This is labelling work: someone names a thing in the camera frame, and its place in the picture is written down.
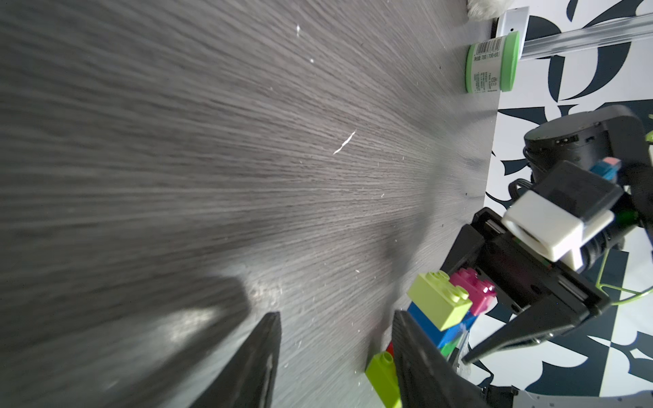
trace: red lego brick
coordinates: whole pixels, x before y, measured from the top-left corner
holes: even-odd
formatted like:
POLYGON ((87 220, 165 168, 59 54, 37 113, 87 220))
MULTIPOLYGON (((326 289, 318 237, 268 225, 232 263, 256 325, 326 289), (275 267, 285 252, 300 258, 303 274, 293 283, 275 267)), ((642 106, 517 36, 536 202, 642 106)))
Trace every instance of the red lego brick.
POLYGON ((449 278, 449 282, 454 286, 462 287, 470 294, 472 302, 470 313, 474 316, 487 312, 496 298, 494 285, 481 281, 472 268, 461 268, 449 278))

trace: lime green lego brick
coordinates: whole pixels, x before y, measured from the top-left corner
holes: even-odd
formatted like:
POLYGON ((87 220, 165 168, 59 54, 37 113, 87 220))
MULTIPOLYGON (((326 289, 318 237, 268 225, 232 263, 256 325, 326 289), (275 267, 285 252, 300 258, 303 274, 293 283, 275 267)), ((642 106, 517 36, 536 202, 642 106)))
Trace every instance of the lime green lego brick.
POLYGON ((451 354, 451 352, 452 352, 452 351, 456 348, 456 346, 458 345, 458 341, 460 341, 460 337, 457 337, 457 338, 451 340, 450 342, 448 342, 447 344, 445 344, 444 347, 442 347, 442 350, 440 350, 440 353, 442 353, 442 355, 443 355, 444 357, 449 357, 449 355, 451 354))
POLYGON ((470 294, 442 271, 419 274, 408 297, 440 331, 460 323, 471 307, 470 294))
POLYGON ((401 408, 402 398, 399 394, 399 380, 394 367, 394 359, 387 351, 372 357, 365 375, 381 398, 385 408, 401 408))

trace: wood grain surface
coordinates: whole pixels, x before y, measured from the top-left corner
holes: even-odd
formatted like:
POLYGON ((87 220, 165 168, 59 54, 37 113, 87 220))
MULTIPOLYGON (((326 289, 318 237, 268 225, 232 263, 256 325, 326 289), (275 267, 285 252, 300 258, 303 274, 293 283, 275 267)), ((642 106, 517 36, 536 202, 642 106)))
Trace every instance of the wood grain surface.
POLYGON ((275 408, 381 406, 390 311, 483 205, 489 34, 464 0, 3 2, 0 405, 187 407, 280 310, 275 408))

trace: lego brick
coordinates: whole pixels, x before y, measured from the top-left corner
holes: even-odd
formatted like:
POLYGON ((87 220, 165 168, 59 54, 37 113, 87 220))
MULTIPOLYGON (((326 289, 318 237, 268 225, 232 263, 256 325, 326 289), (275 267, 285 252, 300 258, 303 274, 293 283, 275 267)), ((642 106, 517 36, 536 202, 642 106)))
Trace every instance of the lego brick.
POLYGON ((472 302, 470 313, 474 316, 481 315, 490 309, 496 298, 494 285, 490 282, 481 281, 478 274, 472 268, 461 268, 449 278, 454 286, 460 286, 470 294, 472 302))
POLYGON ((415 322, 438 349, 450 343, 460 332, 460 324, 456 324, 446 330, 438 330, 435 324, 431 323, 428 317, 414 303, 411 303, 408 307, 408 313, 410 313, 413 319, 415 319, 415 322))
POLYGON ((612 181, 615 179, 616 174, 620 169, 621 160, 615 159, 614 157, 606 157, 592 166, 590 171, 606 180, 612 181))
POLYGON ((442 350, 440 350, 440 353, 442 353, 442 355, 443 355, 444 357, 449 357, 449 355, 451 354, 451 352, 454 351, 454 349, 455 349, 456 346, 458 345, 458 342, 460 341, 460 338, 461 338, 461 337, 458 336, 458 337, 456 337, 455 339, 453 339, 453 340, 451 340, 450 342, 448 342, 447 344, 445 344, 445 346, 442 347, 442 350))
POLYGON ((467 330, 469 332, 471 330, 471 327, 474 325, 476 319, 478 319, 478 316, 474 316, 471 313, 467 313, 465 315, 465 318, 462 319, 462 322, 460 322, 461 331, 467 330))
POLYGON ((399 381, 394 367, 394 358, 384 351, 372 357, 365 375, 381 398, 385 408, 401 408, 402 399, 399 393, 399 381))
POLYGON ((390 353, 390 355, 392 356, 392 358, 394 358, 394 346, 392 345, 392 342, 390 342, 390 344, 388 344, 388 348, 385 349, 385 350, 386 350, 388 353, 390 353))
POLYGON ((460 323, 472 305, 470 294, 452 285, 442 271, 419 274, 408 297, 440 331, 460 323))

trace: barcode label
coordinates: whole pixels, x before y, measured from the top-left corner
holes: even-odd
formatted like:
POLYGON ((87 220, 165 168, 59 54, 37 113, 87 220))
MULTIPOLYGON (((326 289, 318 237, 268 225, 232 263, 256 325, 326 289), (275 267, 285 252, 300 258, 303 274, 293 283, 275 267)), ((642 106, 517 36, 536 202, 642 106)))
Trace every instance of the barcode label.
POLYGON ((476 47, 475 55, 485 54, 487 52, 497 52, 501 47, 501 40, 502 38, 498 38, 480 43, 476 47))

